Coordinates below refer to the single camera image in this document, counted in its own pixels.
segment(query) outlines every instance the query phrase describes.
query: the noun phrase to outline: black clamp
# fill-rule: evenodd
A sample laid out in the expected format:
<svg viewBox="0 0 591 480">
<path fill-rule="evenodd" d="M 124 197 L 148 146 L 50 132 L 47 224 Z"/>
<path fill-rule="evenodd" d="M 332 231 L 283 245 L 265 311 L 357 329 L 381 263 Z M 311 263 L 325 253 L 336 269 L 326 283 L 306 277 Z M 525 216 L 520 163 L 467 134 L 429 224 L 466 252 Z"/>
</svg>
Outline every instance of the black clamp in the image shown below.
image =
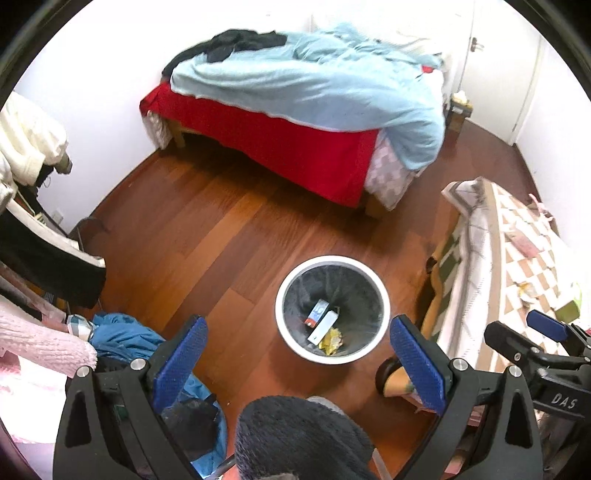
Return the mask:
<svg viewBox="0 0 591 480">
<path fill-rule="evenodd" d="M 563 345 L 569 356 L 550 355 L 501 322 L 486 327 L 485 341 L 524 373 L 534 408 L 569 420 L 591 419 L 591 337 L 533 310 L 527 325 Z"/>
<path fill-rule="evenodd" d="M 61 415 L 54 477 L 200 480 L 159 413 L 178 396 L 206 342 L 207 325 L 194 316 L 149 360 L 103 373 L 80 367 Z"/>
<path fill-rule="evenodd" d="M 426 340 L 412 322 L 392 320 L 391 342 L 421 399 L 431 398 L 440 416 L 395 480 L 430 480 L 443 476 L 475 406 L 484 413 L 457 480 L 541 480 L 540 433 L 528 385 L 520 368 L 503 373 L 474 370 L 462 358 L 450 360 Z"/>
</svg>

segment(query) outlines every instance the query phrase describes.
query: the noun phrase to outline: blue cloth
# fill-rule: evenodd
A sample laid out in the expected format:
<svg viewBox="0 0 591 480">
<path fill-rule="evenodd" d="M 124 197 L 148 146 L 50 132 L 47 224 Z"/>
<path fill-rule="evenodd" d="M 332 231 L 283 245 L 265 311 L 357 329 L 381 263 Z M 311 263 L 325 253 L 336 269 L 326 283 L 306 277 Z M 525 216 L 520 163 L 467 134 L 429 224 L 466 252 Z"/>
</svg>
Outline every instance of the blue cloth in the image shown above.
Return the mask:
<svg viewBox="0 0 591 480">
<path fill-rule="evenodd" d="M 444 135 L 441 97 L 421 66 L 439 67 L 440 57 L 403 53 L 350 24 L 285 34 L 281 47 L 234 52 L 218 63 L 207 63 L 204 54 L 184 61 L 171 88 L 329 131 L 385 128 L 409 170 L 435 160 Z"/>
<path fill-rule="evenodd" d="M 95 331 L 90 344 L 99 356 L 107 356 L 131 362 L 134 358 L 149 359 L 164 339 L 152 329 L 143 326 L 136 319 L 123 313 L 95 315 L 92 323 Z M 211 392 L 195 375 L 189 376 L 178 400 L 201 398 L 205 400 Z M 223 411 L 218 402 L 215 406 L 220 411 L 217 426 L 217 441 L 214 450 L 192 462 L 199 475 L 210 475 L 226 459 L 228 449 L 228 427 Z"/>
</svg>

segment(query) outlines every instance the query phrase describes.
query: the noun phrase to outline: trash can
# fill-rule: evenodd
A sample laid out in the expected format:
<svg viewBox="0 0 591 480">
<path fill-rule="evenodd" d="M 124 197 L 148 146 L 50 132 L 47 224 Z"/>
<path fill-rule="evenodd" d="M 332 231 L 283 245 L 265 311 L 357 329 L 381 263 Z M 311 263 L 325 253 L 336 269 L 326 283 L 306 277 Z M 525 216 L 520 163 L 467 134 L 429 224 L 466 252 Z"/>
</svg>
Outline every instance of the trash can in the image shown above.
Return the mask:
<svg viewBox="0 0 591 480">
<path fill-rule="evenodd" d="M 312 329 L 304 324 L 320 299 L 339 308 L 334 327 L 340 330 L 343 345 L 330 356 L 308 341 Z M 275 300 L 277 327 L 287 345 L 319 364 L 346 364 L 367 355 L 384 337 L 389 317 L 388 293 L 375 272 L 357 260 L 335 255 L 295 267 Z"/>
</svg>

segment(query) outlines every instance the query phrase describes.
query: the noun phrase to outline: bed leg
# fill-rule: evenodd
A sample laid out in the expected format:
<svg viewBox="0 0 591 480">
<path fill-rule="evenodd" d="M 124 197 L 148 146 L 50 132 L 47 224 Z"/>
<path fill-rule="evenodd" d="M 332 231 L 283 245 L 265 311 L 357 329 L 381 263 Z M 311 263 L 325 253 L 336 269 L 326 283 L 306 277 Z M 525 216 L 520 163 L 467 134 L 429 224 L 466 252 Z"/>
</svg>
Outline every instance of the bed leg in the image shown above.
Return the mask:
<svg viewBox="0 0 591 480">
<path fill-rule="evenodd" d="M 361 193 L 361 198 L 359 199 L 359 203 L 357 204 L 357 210 L 365 211 L 365 206 L 368 204 L 368 200 L 370 197 L 370 193 L 367 190 L 364 190 Z"/>
<path fill-rule="evenodd" d="M 365 204 L 365 215 L 377 220 L 381 220 L 384 218 L 386 213 L 388 213 L 386 207 L 383 206 L 374 195 L 370 195 L 367 203 Z"/>
<path fill-rule="evenodd" d="M 180 124 L 175 120 L 168 120 L 168 128 L 173 135 L 174 144 L 177 148 L 185 148 L 185 141 L 183 138 L 183 132 L 181 132 Z"/>
</svg>

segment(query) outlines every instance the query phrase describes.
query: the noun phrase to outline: white door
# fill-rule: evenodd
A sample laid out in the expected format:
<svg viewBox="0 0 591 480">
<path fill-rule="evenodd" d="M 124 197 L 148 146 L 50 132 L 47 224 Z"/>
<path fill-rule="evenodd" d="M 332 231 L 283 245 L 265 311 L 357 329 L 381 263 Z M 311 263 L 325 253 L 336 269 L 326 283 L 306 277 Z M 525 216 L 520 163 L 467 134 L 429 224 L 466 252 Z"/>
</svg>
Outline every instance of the white door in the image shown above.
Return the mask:
<svg viewBox="0 0 591 480">
<path fill-rule="evenodd" d="M 476 125 L 512 144 L 542 36 L 504 0 L 475 0 L 470 51 L 460 89 Z"/>
</svg>

